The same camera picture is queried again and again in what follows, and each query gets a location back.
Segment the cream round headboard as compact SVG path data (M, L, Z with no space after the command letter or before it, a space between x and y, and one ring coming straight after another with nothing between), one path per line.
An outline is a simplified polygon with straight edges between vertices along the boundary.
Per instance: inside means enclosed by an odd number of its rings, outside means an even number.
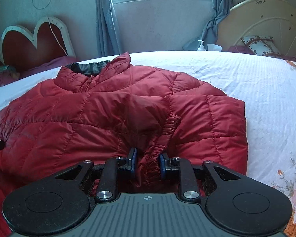
M246 0L219 24L217 45L224 51L245 36L271 36L284 56L296 56L296 8L286 0Z

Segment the white floral bed sheet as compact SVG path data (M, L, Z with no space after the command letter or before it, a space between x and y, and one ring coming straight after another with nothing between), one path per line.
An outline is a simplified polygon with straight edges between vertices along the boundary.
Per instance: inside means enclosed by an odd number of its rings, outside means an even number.
M244 102L248 145L246 175L288 196L292 216L285 234L296 236L296 62L216 52L129 55L134 66L185 73ZM98 75L113 59L94 59L67 67ZM61 68L0 87L0 111L40 82L55 79Z

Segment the right blue curtain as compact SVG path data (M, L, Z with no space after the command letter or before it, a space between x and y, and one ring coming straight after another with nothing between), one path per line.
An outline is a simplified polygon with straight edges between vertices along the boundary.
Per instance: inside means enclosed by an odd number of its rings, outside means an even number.
M205 24L201 35L193 38L183 46L183 50L197 50L200 42L207 48L208 44L216 44L218 40L219 24L230 13L231 0L212 0L213 15Z

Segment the red quilted puffer jacket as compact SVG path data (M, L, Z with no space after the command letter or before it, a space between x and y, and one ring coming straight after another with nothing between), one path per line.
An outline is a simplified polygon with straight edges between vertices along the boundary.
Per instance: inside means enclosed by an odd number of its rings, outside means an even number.
M0 111L1 208L22 186L84 160L101 164L138 149L137 192L167 192L158 156L205 160L246 174L245 104L188 74L134 66L128 53L98 75L60 69Z

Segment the blue curtain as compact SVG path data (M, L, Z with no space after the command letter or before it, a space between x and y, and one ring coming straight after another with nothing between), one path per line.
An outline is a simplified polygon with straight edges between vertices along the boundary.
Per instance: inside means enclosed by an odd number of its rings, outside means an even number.
M183 50L197 50L200 42L207 48L208 44L216 44L218 40L219 24L230 13L231 0L212 0L213 15L205 24L201 35L193 38L183 46Z
M95 0L97 51L100 57L122 52L120 31L112 0Z

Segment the red patterned cushion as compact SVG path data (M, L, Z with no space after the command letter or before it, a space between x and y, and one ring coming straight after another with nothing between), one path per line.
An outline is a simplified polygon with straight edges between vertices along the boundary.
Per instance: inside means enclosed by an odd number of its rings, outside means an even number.
M286 55L282 55L282 54L268 53L268 54L265 54L264 57L272 57L272 58L278 58L278 59L283 59L283 60L289 60L289 61L296 62L296 55L294 55L294 56L286 56Z

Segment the blue pink pillow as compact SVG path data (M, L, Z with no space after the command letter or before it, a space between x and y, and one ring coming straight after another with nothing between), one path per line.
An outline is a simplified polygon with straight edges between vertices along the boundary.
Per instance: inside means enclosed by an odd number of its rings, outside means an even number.
M19 80L20 74L10 65L0 66L0 87Z

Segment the white floral cushion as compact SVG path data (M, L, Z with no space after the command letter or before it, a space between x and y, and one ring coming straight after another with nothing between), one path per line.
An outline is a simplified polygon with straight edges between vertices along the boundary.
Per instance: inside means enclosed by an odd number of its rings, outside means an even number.
M279 57L281 55L271 36L251 35L241 37L241 41L257 56Z

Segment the white pump bottle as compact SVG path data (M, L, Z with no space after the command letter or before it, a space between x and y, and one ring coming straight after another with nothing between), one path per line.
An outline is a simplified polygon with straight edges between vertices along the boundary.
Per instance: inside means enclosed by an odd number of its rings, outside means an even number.
M197 48L197 51L206 51L203 40L199 40L199 47Z

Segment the red heart-shaped headboard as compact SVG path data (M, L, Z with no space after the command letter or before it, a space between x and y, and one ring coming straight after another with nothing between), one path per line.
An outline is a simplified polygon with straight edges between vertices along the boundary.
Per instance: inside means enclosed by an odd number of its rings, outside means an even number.
M64 56L76 55L67 26L58 18L41 18L33 32L9 26L1 35L0 66L10 65L19 73Z

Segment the left blue curtain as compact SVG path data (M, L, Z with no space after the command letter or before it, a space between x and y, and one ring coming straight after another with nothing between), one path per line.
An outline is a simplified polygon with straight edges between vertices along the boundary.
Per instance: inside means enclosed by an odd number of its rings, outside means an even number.
M112 0L95 0L97 51L100 57L122 52L120 31Z

